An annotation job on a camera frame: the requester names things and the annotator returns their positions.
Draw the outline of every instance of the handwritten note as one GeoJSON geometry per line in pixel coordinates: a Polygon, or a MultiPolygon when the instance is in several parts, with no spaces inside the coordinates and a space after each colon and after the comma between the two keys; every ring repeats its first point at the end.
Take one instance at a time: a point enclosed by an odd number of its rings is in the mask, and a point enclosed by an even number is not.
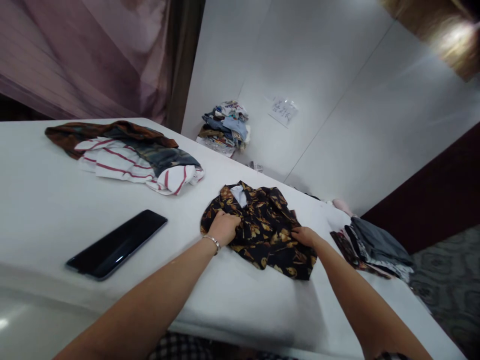
{"type": "Polygon", "coordinates": [[[275,96],[268,115],[288,129],[290,121],[297,115],[299,109],[294,102],[281,96],[275,96]]]}

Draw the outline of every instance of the light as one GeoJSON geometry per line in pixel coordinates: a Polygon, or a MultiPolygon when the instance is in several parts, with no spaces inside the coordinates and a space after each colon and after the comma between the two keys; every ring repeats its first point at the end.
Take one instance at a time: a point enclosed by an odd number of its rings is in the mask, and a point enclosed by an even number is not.
{"type": "Polygon", "coordinates": [[[457,22],[440,36],[439,48],[448,53],[462,53],[474,44],[476,30],[476,24],[467,21],[457,22]]]}
{"type": "Polygon", "coordinates": [[[9,321],[5,318],[0,319],[0,330],[6,328],[9,325],[9,321]]]}

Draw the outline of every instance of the bracelet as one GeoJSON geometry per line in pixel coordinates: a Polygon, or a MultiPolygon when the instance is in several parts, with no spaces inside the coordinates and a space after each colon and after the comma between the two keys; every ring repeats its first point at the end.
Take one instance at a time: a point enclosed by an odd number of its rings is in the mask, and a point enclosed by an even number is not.
{"type": "Polygon", "coordinates": [[[201,238],[202,238],[202,239],[203,239],[203,238],[209,238],[210,240],[212,240],[212,241],[215,243],[215,245],[216,245],[216,253],[215,253],[215,255],[217,255],[217,254],[219,253],[219,251],[220,251],[220,243],[219,243],[217,240],[215,240],[215,239],[214,239],[212,236],[210,236],[210,235],[203,235],[201,238]]]}

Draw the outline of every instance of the white table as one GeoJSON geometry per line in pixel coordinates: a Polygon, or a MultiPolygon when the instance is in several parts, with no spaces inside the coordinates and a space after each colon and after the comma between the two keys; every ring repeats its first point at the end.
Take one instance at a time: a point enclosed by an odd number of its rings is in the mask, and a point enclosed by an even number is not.
{"type": "MultiPolygon", "coordinates": [[[[79,170],[44,135],[46,127],[68,121],[0,122],[0,286],[101,313],[197,241],[207,205],[223,185],[239,180],[254,188],[278,187],[300,223],[337,249],[329,232],[350,222],[342,211],[148,119],[130,121],[175,139],[200,162],[205,178],[195,187],[186,185],[179,196],[163,196],[143,184],[79,170]],[[64,267],[145,209],[167,217],[168,224],[112,277],[96,282],[64,267]]],[[[463,359],[405,283],[361,274],[435,359],[463,359]]],[[[270,267],[257,270],[228,248],[208,265],[171,329],[304,359],[362,358],[320,262],[310,281],[296,281],[270,267]]]]}

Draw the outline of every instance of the black and gold patterned shirt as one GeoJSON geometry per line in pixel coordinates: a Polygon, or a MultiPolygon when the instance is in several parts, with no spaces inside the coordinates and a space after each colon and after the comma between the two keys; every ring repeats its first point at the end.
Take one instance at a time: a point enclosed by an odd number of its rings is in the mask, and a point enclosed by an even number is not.
{"type": "Polygon", "coordinates": [[[317,260],[317,254],[290,234],[299,227],[295,213],[276,187],[252,189],[240,181],[225,185],[220,195],[206,208],[200,222],[200,231],[206,234],[216,213],[222,209],[242,219],[230,247],[242,258],[263,270],[271,266],[280,273],[297,280],[308,280],[317,260]],[[243,208],[230,189],[242,186],[246,196],[243,208]]]}

